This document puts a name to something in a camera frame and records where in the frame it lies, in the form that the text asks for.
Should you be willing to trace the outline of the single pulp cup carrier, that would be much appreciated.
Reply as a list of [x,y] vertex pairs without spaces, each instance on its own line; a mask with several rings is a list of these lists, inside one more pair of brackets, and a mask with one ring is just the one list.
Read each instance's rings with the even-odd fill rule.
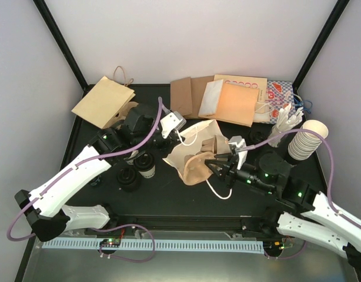
[[184,157],[185,166],[182,180],[187,186],[202,183],[212,175],[212,171],[205,164],[206,160],[216,160],[216,155],[230,151],[225,137],[214,135],[202,141],[196,153],[189,153]]

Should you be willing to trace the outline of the single white paper cup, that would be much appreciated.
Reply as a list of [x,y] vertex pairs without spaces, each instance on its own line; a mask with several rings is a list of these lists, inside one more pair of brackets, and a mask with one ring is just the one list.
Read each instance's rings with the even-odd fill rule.
[[139,173],[146,179],[150,179],[155,175],[154,163],[137,163],[136,168]]

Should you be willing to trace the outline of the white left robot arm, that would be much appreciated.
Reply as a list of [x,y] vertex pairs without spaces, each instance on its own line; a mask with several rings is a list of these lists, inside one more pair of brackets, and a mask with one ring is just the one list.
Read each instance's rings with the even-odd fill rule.
[[46,242],[74,229],[116,232],[119,221],[106,207],[72,207],[67,201],[100,174],[130,158],[132,152],[158,149],[168,155],[180,144],[179,129],[185,122],[178,112],[161,103],[157,110],[140,103],[129,109],[123,120],[98,131],[80,154],[51,180],[15,195],[32,235]]

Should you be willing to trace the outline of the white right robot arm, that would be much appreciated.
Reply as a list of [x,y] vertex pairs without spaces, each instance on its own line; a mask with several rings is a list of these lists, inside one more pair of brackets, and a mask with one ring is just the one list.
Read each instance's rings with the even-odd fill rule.
[[311,184],[290,176],[291,165],[273,151],[262,154],[254,165],[238,165],[233,154],[216,155],[205,165],[231,188],[236,182],[278,203],[267,207],[254,231],[267,237],[283,235],[329,249],[361,271],[361,221],[339,217],[327,196]]

